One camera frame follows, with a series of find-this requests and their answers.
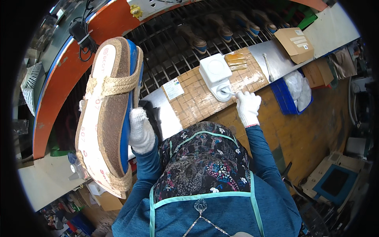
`shoe on conveyor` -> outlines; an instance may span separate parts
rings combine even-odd
[[[267,14],[265,12],[262,12],[260,10],[251,10],[251,14],[253,15],[256,22],[259,25],[265,27],[270,34],[273,35],[277,31],[276,26],[268,18]]]
[[[208,14],[205,16],[205,20],[217,27],[217,33],[226,43],[232,41],[233,32],[230,27],[224,22],[221,15]]]
[[[238,24],[242,26],[251,37],[257,37],[260,28],[253,22],[249,21],[245,14],[241,11],[231,11],[230,15],[236,19]]]
[[[205,54],[207,51],[207,42],[202,39],[200,36],[193,33],[190,25],[180,25],[175,31],[178,35],[182,36],[184,40],[191,46],[196,49],[199,53]]]
[[[267,15],[272,19],[273,23],[281,28],[290,28],[291,26],[276,12],[271,9],[266,10]]]

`black power cord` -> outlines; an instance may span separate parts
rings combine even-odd
[[[87,0],[86,7],[83,11],[83,16],[77,17],[74,20],[72,20],[69,26],[70,35],[78,42],[80,46],[79,59],[83,62],[88,61],[91,58],[92,54],[96,53],[97,48],[99,47],[97,43],[93,40],[93,38],[89,35],[90,32],[88,32],[88,24],[86,22],[86,18],[92,13],[92,10],[94,9],[93,6],[89,7],[89,4],[92,1],[93,0]],[[91,54],[87,59],[83,60],[81,58],[81,54],[87,54],[88,52],[90,52]]]

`cork footbed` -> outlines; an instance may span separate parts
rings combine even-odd
[[[123,37],[108,39],[100,45],[94,58],[91,76],[93,76],[93,71],[96,67],[95,63],[97,57],[99,56],[99,52],[104,46],[108,44],[111,44],[116,48],[116,58],[114,60],[113,69],[110,77],[120,78],[129,76],[130,48],[128,41]],[[128,98],[129,93],[104,97],[100,108],[99,120],[97,125],[97,137],[100,152],[109,171],[118,178],[121,178],[125,175],[125,172],[123,171],[121,165],[120,140],[122,126],[124,123],[125,114],[128,106]],[[75,136],[75,146],[77,150],[78,138],[81,124],[83,122],[83,117],[85,114],[86,105],[87,100],[85,101],[85,105],[83,106]]]

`gloved hand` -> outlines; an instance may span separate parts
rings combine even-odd
[[[238,115],[244,127],[259,125],[257,116],[262,98],[248,91],[245,91],[245,94],[238,91],[236,97]]]
[[[142,107],[132,109],[129,113],[129,145],[139,153],[145,154],[154,148],[155,133]]]

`blue tray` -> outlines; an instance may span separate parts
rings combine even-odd
[[[284,115],[299,115],[304,110],[306,110],[313,101],[312,96],[309,105],[303,111],[299,112],[296,108],[295,103],[293,102],[291,93],[288,90],[287,84],[285,83],[283,78],[280,78],[271,83],[270,87]]]

